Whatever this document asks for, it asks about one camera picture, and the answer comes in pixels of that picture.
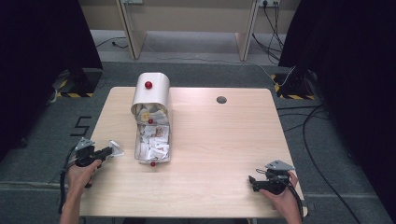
red button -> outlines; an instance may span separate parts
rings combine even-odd
[[[151,89],[152,88],[152,83],[150,81],[147,81],[145,83],[145,87],[146,87],[146,89]]]

table hole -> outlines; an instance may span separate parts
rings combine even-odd
[[[227,102],[227,98],[225,98],[224,96],[219,96],[217,101],[219,104],[225,104]]]

wire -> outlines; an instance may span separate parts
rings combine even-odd
[[[296,189],[294,188],[294,186],[291,183],[289,183],[287,185],[287,187],[290,190],[291,194],[296,199],[297,206],[298,206],[299,211],[300,211],[300,219],[301,219],[301,222],[303,223],[303,220],[304,220],[304,209],[303,209],[303,202],[301,201],[300,195],[298,195]]]
[[[70,148],[69,152],[67,153],[66,159],[64,160],[64,166],[63,169],[60,173],[60,181],[59,181],[59,186],[60,186],[60,190],[61,190],[61,201],[59,203],[59,208],[58,208],[58,213],[61,214],[62,210],[64,209],[64,201],[66,198],[66,190],[64,187],[64,180],[66,179],[66,172],[67,172],[67,166],[69,164],[70,161],[70,157],[72,155],[74,151],[74,147]]]
[[[292,127],[292,128],[285,129],[285,130],[283,130],[283,132],[285,133],[285,132],[291,131],[291,130],[293,130],[293,129],[296,129],[296,128],[298,128],[298,127],[301,127],[301,126],[303,126],[303,124],[299,124],[299,125],[294,126],[294,127]]]
[[[352,211],[352,209],[349,207],[349,205],[347,204],[347,202],[345,202],[345,200],[341,197],[341,195],[337,192],[337,190],[332,186],[332,184],[330,184],[330,182],[327,180],[327,178],[324,176],[324,174],[321,172],[321,170],[319,169],[317,163],[315,162],[311,150],[308,147],[308,144],[306,142],[306,136],[305,136],[305,128],[306,128],[306,123],[312,118],[312,115],[319,109],[321,108],[322,105],[317,106],[315,109],[313,109],[311,111],[311,113],[309,114],[309,116],[305,119],[304,124],[303,124],[303,139],[304,139],[304,146],[306,148],[306,151],[308,152],[308,156],[311,159],[312,163],[314,164],[315,168],[317,169],[318,173],[320,174],[320,176],[323,178],[323,180],[326,182],[326,184],[332,189],[332,191],[335,193],[335,195],[337,195],[337,197],[340,199],[340,201],[344,204],[344,206],[346,207],[346,209],[349,211],[349,213],[355,218],[357,223],[361,223],[359,221],[359,219],[356,217],[355,213]]]
[[[256,172],[259,173],[259,174],[262,174],[262,175],[267,175],[268,174],[268,172],[266,172],[266,171],[264,171],[262,169],[256,169]]]
[[[268,54],[268,59],[269,59],[269,61],[270,61],[271,63],[274,63],[274,62],[272,62],[272,60],[269,58],[269,56],[271,56],[271,57],[273,57],[273,58],[275,58],[276,60],[279,61],[279,58],[278,58],[273,52],[271,52],[271,50],[275,50],[275,51],[281,52],[280,50],[271,49],[271,48],[269,48],[269,47],[266,47],[264,44],[262,44],[262,43],[256,38],[256,36],[255,36],[254,34],[252,34],[252,36],[253,36],[253,38],[256,40],[256,42],[257,42],[257,44],[259,45],[259,47],[260,47],[264,52],[266,52],[266,53]]]
[[[301,106],[281,107],[281,108],[277,108],[276,110],[315,108],[318,106],[321,106],[321,105],[301,105]]]
[[[128,48],[128,45],[126,45],[126,46],[120,46],[120,45],[118,45],[115,41],[111,42],[111,44],[112,44],[113,46],[117,46],[117,47],[119,47],[119,48],[121,48],[121,49],[126,49],[126,48]]]
[[[280,116],[280,117],[283,117],[283,116],[289,116],[289,115],[309,116],[309,115],[307,115],[307,114],[300,114],[300,113],[281,114],[281,115],[279,115],[279,116]],[[329,118],[319,117],[319,116],[316,116],[316,115],[313,115],[312,117],[317,118],[317,119],[329,119]]]
[[[101,45],[105,44],[106,42],[108,42],[108,41],[110,41],[110,40],[113,40],[113,39],[124,39],[124,38],[126,38],[126,37],[125,37],[125,36],[119,36],[119,37],[109,38],[109,39],[105,40],[104,42],[102,42],[102,43],[96,45],[96,47],[99,47],[99,46],[101,46]]]
[[[273,35],[272,35],[272,37],[271,37],[271,41],[270,41],[270,43],[269,43],[268,48],[271,47],[272,41],[273,41],[273,39],[275,38],[275,39],[277,40],[277,43],[278,43],[279,47],[280,47],[280,50],[282,51],[282,50],[283,50],[283,42],[282,42],[282,40],[280,39],[279,34],[278,34],[278,32],[277,32],[277,22],[278,22],[278,20],[279,20],[279,4],[278,4],[277,2],[274,2],[274,5],[275,5],[275,25],[272,24],[272,22],[271,22],[271,20],[270,20],[270,18],[269,18],[269,16],[268,16],[268,14],[267,14],[266,6],[263,7],[265,17],[267,18],[268,22],[270,23],[271,29],[272,29],[272,31],[273,31]],[[274,63],[274,62],[271,60],[271,58],[270,58],[269,56],[270,56],[270,55],[268,54],[268,60],[269,60],[271,63]]]
[[[289,72],[288,72],[288,74],[286,75],[286,78],[285,78],[285,80],[283,81],[283,83],[282,84],[276,84],[278,87],[282,87],[283,85],[285,85],[285,83],[288,81],[288,78],[290,77],[290,74],[294,71],[294,68],[295,68],[295,66],[293,66],[290,70],[289,70]]]

white bin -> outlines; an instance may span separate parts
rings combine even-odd
[[[141,163],[155,166],[171,159],[169,88],[162,73],[143,73],[137,80],[131,112],[137,125],[134,158]]]

wooden table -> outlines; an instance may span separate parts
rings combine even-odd
[[[114,140],[125,154],[105,161],[82,197],[96,217],[279,217],[253,192],[248,176],[282,160],[292,164],[274,101],[266,89],[171,88],[171,161],[151,167],[134,158],[134,87],[113,88],[91,140]],[[227,98],[219,104],[217,97]],[[303,198],[300,186],[297,192]]]

